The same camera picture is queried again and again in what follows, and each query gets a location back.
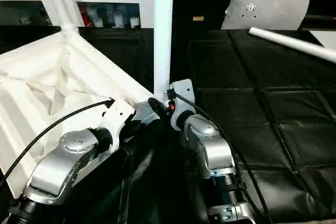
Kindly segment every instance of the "black connector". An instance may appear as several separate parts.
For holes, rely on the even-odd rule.
[[[148,104],[152,108],[152,110],[159,116],[159,118],[163,121],[167,121],[167,113],[166,108],[162,102],[159,100],[150,97],[148,99]]]
[[[110,145],[113,144],[113,138],[108,129],[101,127],[96,129],[88,128],[88,130],[96,137],[98,141],[96,157],[98,154],[107,151]]]
[[[189,118],[189,116],[194,115],[194,114],[195,113],[192,112],[191,110],[183,111],[178,116],[178,118],[176,119],[176,126],[179,127],[181,129],[181,131],[183,131],[185,122],[187,121],[187,119]]]
[[[169,100],[173,100],[176,98],[176,93],[174,89],[167,90],[167,96]]]
[[[23,195],[11,201],[9,212],[8,224],[62,224],[65,216],[62,205],[40,204]]]
[[[110,100],[107,100],[106,102],[105,102],[105,106],[109,109],[111,106],[112,106],[112,104],[114,103],[114,99],[113,98],[111,98],[110,97]]]

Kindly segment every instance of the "white tube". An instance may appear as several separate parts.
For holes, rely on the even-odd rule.
[[[319,58],[336,63],[336,51],[328,48],[324,48],[313,43],[305,42],[300,39],[294,39],[285,35],[280,35],[273,33],[271,31],[262,30],[259,28],[252,27],[249,31],[250,34],[257,37],[268,39],[275,43],[279,43],[286,47],[290,47],[302,52],[306,52],[310,55],[317,56]]]
[[[68,10],[64,4],[63,0],[53,0],[55,9],[59,15],[61,21],[61,29],[62,31],[68,33],[72,31],[77,31],[78,28],[72,22]]]
[[[154,0],[154,95],[169,89],[173,0]]]

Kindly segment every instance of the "red object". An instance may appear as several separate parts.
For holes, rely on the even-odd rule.
[[[80,15],[82,15],[82,19],[83,19],[84,25],[86,27],[92,27],[93,26],[92,22],[91,22],[89,16],[87,15],[84,6],[80,6],[79,7],[79,11],[80,11]]]
[[[171,110],[171,111],[174,111],[174,110],[175,110],[175,102],[170,101],[168,104],[169,104],[169,108],[170,108],[170,110]]]

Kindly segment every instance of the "pillow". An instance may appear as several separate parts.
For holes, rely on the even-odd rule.
[[[297,30],[309,0],[231,0],[222,29]]]

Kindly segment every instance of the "screw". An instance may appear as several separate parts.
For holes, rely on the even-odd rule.
[[[230,218],[231,218],[231,216],[226,215],[226,216],[223,216],[223,217],[222,217],[222,220],[229,220]]]

